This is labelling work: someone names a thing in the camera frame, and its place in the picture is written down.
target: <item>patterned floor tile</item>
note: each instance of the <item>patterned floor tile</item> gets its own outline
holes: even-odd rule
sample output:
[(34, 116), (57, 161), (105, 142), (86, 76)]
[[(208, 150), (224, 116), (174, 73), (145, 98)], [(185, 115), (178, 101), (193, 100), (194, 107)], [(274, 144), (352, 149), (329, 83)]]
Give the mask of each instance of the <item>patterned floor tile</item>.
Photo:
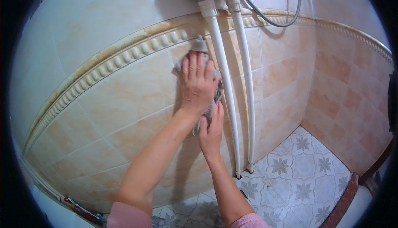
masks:
[[(268, 225), (318, 228), (346, 189), (351, 172), (301, 126), (236, 185)], [(153, 209), (158, 227), (224, 227), (214, 189)]]

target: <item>pink sleeve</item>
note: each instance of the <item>pink sleeve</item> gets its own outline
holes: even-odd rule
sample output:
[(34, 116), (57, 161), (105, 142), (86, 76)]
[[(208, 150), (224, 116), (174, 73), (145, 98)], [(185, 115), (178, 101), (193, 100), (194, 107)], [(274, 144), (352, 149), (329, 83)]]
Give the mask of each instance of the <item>pink sleeve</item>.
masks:
[(249, 213), (236, 220), (231, 228), (271, 228), (256, 213)]
[(115, 202), (108, 217), (107, 228), (152, 228), (152, 218), (137, 207)]

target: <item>cleaning rag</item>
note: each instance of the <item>cleaning rag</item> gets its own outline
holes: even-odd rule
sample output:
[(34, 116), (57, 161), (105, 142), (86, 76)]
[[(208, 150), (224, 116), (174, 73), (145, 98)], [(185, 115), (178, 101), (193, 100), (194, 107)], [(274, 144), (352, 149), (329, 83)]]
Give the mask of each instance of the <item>cleaning rag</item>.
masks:
[[(209, 50), (207, 48), (206, 40), (201, 35), (199, 35), (195, 40), (193, 40), (192, 48), (191, 48), (190, 51), (198, 51), (198, 52), (204, 53), (205, 54), (205, 65), (207, 66), (207, 63), (209, 62)], [(174, 70), (176, 70), (177, 72), (181, 73), (182, 60), (175, 64)], [(214, 70), (213, 79), (215, 80), (219, 76), (221, 76), (221, 72), (218, 71), (218, 70)], [(212, 102), (210, 103), (209, 107), (207, 108), (207, 110), (206, 110), (206, 112), (204, 114), (204, 116), (207, 119), (207, 124), (208, 125), (210, 125), (210, 123), (211, 123), (211, 118), (213, 116), (214, 105), (218, 104), (218, 102), (221, 100), (221, 97), (222, 97), (222, 84), (220, 82), (218, 84), (218, 87), (217, 87), (216, 92), (214, 94), (214, 98), (213, 98)], [(193, 127), (192, 134), (194, 136), (196, 136), (197, 134), (199, 134), (199, 130), (200, 130), (200, 119), (197, 121), (196, 125)]]

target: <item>hand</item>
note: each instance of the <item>hand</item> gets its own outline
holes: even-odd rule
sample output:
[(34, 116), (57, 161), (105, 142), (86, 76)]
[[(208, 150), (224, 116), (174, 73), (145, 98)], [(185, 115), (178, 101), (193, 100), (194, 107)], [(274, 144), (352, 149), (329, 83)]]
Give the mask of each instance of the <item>hand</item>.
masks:
[(209, 60), (205, 67), (205, 56), (201, 52), (191, 51), (189, 60), (185, 57), (182, 61), (181, 109), (196, 119), (204, 114), (211, 100), (214, 98), (216, 88), (221, 77), (213, 80), (214, 62)]
[(207, 129), (207, 119), (202, 117), (199, 131), (199, 145), (205, 156), (207, 163), (219, 162), (222, 160), (220, 155), (220, 145), (222, 139), (222, 125), (224, 124), (224, 108), (222, 103), (214, 105), (213, 117), (209, 129)]

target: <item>white pipe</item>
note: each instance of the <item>white pipe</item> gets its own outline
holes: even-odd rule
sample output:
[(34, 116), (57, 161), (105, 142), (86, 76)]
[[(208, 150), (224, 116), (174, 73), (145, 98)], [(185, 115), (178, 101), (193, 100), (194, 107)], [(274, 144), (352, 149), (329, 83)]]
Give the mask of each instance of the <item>white pipe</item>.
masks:
[(222, 75), (222, 85), (224, 88), (226, 106), (228, 110), (229, 119), (232, 125), (232, 137), (234, 141), (235, 151), (235, 166), (236, 178), (240, 179), (240, 150), (239, 150), (239, 137), (238, 125), (236, 122), (236, 112), (234, 95), (232, 92), (231, 76), (229, 75), (228, 64), (226, 61), (224, 45), (221, 39), (220, 28), (217, 22), (217, 9), (214, 0), (203, 0), (199, 2), (199, 7), (202, 16), (206, 19), (206, 23), (210, 32), (210, 37), (213, 42), (214, 51), (216, 53), (217, 63)]
[(245, 27), (243, 25), (242, 15), (240, 13), (240, 1), (239, 0), (225, 0), (228, 10), (231, 13), (232, 21), (234, 22), (236, 37), (238, 39), (239, 51), (242, 60), (243, 74), (245, 78), (246, 86), (246, 97), (248, 102), (249, 112), (249, 165), (248, 170), (250, 173), (253, 172), (253, 160), (254, 160), (254, 141), (255, 141), (255, 124), (254, 124), (254, 90), (253, 90), (253, 78), (251, 76), (251, 65), (249, 46), (246, 39)]

